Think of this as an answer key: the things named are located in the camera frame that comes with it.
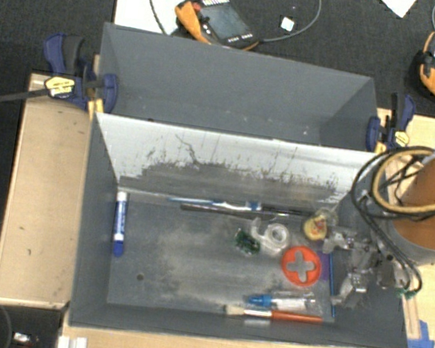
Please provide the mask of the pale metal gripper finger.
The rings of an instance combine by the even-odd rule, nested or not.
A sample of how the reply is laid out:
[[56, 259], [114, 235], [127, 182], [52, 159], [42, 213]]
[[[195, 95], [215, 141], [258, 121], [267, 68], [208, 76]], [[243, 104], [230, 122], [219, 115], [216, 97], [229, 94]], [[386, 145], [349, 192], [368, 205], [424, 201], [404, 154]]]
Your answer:
[[354, 309], [368, 293], [368, 284], [368, 276], [362, 273], [347, 273], [340, 285], [338, 294], [331, 296], [331, 304]]
[[344, 251], [365, 251], [371, 245], [370, 238], [363, 237], [356, 232], [346, 229], [333, 229], [323, 241], [322, 253], [330, 254], [335, 249]]

